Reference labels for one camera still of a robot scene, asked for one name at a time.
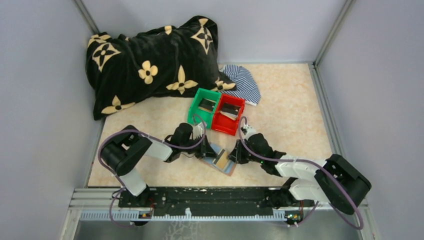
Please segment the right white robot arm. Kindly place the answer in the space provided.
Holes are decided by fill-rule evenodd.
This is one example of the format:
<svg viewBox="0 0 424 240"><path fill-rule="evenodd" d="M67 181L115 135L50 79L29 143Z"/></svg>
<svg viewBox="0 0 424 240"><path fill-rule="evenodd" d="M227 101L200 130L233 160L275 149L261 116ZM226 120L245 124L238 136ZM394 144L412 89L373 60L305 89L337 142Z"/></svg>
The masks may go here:
<svg viewBox="0 0 424 240"><path fill-rule="evenodd" d="M312 200L352 215L372 188L371 182L339 154L333 153L327 159L303 159L274 150L250 125L241 127L239 133L228 159L241 165L256 162L270 175L287 177L281 193L287 206Z"/></svg>

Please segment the black VIP card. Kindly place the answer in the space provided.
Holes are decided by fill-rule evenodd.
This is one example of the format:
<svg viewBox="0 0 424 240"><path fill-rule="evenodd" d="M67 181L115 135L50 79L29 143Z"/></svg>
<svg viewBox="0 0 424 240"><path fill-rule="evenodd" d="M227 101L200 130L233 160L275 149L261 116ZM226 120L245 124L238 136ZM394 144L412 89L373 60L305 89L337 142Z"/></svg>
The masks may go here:
<svg viewBox="0 0 424 240"><path fill-rule="evenodd" d="M198 104L198 109L205 111L207 113L213 113L215 110L216 101L202 98Z"/></svg>

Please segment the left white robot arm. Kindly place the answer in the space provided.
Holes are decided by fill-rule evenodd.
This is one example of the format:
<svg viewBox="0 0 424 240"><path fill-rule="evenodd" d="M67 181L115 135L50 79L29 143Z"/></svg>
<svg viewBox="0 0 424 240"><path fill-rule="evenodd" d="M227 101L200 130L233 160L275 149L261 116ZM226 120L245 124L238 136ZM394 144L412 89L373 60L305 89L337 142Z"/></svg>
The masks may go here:
<svg viewBox="0 0 424 240"><path fill-rule="evenodd" d="M138 207L149 203L148 185L136 166L142 157L152 157L171 163L181 153L198 159L214 158L217 153L208 142L204 124L191 126L180 123L174 133L164 140L154 138L139 131L133 125L109 136L98 150L99 162L111 171L121 185L130 193L130 200Z"/></svg>

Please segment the pink leather card holder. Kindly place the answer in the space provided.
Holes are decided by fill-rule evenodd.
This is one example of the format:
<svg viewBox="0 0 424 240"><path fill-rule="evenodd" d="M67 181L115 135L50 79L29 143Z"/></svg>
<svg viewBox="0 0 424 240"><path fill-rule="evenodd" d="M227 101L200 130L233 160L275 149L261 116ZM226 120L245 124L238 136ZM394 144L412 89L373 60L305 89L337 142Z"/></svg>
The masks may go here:
<svg viewBox="0 0 424 240"><path fill-rule="evenodd" d="M231 176L236 168L236 163L229 160L229 152L215 143L211 143L211 148L216 153L216 157L204 157L201 161L214 169Z"/></svg>

